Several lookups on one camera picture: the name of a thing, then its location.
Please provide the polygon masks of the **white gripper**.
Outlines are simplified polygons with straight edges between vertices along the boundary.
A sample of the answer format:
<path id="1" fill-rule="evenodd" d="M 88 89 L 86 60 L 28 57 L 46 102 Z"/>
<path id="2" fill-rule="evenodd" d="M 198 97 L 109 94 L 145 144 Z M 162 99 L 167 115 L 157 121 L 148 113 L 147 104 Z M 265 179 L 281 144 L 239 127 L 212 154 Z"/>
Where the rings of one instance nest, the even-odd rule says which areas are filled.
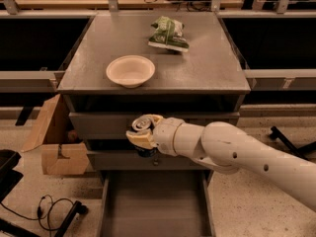
<path id="1" fill-rule="evenodd" d="M 157 146 L 160 153 L 176 156 L 174 137 L 184 121 L 179 118 L 163 118 L 160 115 L 145 115 L 144 119 L 151 124 L 157 124 L 153 134 L 150 130 L 128 131 L 126 133 L 128 141 L 144 149 L 153 149 Z"/>

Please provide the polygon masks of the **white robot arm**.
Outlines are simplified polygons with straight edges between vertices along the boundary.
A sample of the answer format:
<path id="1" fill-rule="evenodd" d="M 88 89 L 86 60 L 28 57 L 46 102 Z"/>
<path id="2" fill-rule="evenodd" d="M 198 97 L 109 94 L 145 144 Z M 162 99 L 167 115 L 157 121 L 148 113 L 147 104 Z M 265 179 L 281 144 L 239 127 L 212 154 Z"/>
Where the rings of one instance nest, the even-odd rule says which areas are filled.
<path id="1" fill-rule="evenodd" d="M 214 121 L 202 126 L 179 118 L 143 115 L 125 135 L 141 151 L 184 156 L 219 173 L 246 169 L 316 210 L 316 164 L 276 150 L 230 123 Z"/>

